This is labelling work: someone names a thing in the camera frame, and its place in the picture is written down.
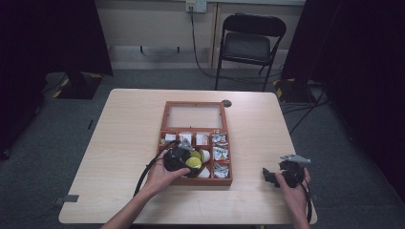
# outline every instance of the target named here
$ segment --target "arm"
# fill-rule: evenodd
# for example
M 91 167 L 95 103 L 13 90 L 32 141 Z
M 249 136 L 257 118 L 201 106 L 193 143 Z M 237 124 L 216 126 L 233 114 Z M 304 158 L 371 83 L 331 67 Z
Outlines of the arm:
M 310 176 L 307 168 L 305 170 L 305 180 L 310 183 Z M 284 201 L 286 202 L 289 213 L 292 216 L 292 221 L 295 229 L 309 229 L 307 221 L 307 199 L 302 187 L 298 185 L 295 188 L 289 188 L 284 180 L 284 177 L 276 173 L 277 181 L 280 183 L 281 191 L 283 192 Z
M 183 168 L 175 172 L 168 172 L 163 165 L 163 154 L 152 166 L 148 174 L 145 185 L 115 216 L 107 221 L 101 228 L 129 228 L 146 203 L 157 193 L 163 191 L 169 184 L 178 177 L 184 176 L 190 172 Z

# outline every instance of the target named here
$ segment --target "small packet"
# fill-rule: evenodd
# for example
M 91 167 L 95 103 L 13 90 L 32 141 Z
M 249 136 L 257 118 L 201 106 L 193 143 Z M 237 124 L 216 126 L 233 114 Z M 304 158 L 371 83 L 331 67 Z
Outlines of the small packet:
M 199 132 L 196 134 L 197 145 L 208 145 L 209 133 Z
M 216 178 L 227 178 L 229 174 L 229 167 L 226 165 L 214 164 L 214 176 Z
M 226 134 L 212 134 L 213 145 L 227 145 Z
M 172 141 L 172 140 L 176 140 L 176 135 L 175 135 L 175 134 L 169 134 L 169 133 L 167 133 L 167 134 L 164 136 L 164 139 L 161 139 L 161 140 L 160 140 L 160 143 L 161 143 L 161 144 L 164 144 L 164 143 L 170 142 L 170 141 Z
M 229 160 L 228 151 L 225 148 L 213 147 L 214 160 Z

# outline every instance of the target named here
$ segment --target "chair leg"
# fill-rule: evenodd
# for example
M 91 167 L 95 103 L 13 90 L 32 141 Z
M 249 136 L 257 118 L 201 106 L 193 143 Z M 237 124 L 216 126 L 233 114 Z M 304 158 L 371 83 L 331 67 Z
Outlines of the chair leg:
M 266 66 L 266 65 L 262 66 L 262 69 L 261 69 L 261 70 L 259 70 L 259 74 L 261 74 L 261 73 L 262 73 L 262 70 L 265 68 L 265 66 Z
M 265 80 L 265 84 L 263 85 L 262 92 L 264 92 L 266 89 L 268 78 L 270 77 L 270 70 L 271 70 L 271 66 L 268 66 L 267 73 L 266 73 L 266 80 Z

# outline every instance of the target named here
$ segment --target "hand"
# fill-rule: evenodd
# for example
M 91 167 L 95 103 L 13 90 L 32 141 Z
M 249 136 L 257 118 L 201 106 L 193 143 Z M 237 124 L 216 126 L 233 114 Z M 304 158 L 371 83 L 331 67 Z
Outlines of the hand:
M 167 153 L 164 151 L 159 157 L 155 164 L 149 171 L 148 178 L 146 179 L 145 185 L 142 189 L 148 190 L 153 196 L 161 191 L 163 191 L 167 186 L 170 185 L 176 178 L 182 177 L 188 173 L 190 170 L 187 168 L 179 169 L 178 171 L 169 172 L 164 168 L 163 156 Z
M 307 183 L 310 183 L 310 175 L 307 168 L 304 168 L 304 179 L 303 185 L 308 189 Z M 307 194 L 304 192 L 301 185 L 297 185 L 295 188 L 289 188 L 284 177 L 280 173 L 275 174 L 277 181 L 280 183 L 280 189 L 283 192 L 283 198 L 286 205 L 291 213 L 294 221 L 295 228 L 309 228 L 307 222 Z

